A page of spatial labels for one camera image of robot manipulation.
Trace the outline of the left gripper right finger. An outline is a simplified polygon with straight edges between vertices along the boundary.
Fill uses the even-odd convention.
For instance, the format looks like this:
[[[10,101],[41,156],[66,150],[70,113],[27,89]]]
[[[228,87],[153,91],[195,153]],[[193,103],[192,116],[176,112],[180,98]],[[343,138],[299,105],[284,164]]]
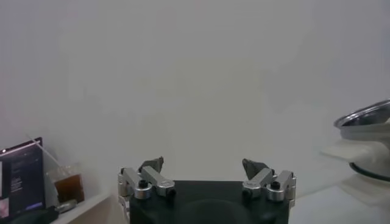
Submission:
[[[243,197],[246,200],[253,200],[265,196],[273,202],[289,203],[296,202],[296,181],[295,174],[283,170],[279,174],[265,163],[243,159],[242,165],[247,175],[247,181],[242,183]]]

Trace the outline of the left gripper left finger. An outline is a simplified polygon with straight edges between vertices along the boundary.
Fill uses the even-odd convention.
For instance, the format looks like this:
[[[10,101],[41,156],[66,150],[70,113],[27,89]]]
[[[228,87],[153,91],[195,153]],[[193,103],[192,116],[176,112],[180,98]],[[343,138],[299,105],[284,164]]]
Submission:
[[[118,174],[118,194],[124,198],[138,200],[151,198],[153,191],[158,196],[170,198],[176,195],[173,180],[161,175],[164,157],[144,161],[138,169],[123,167]]]

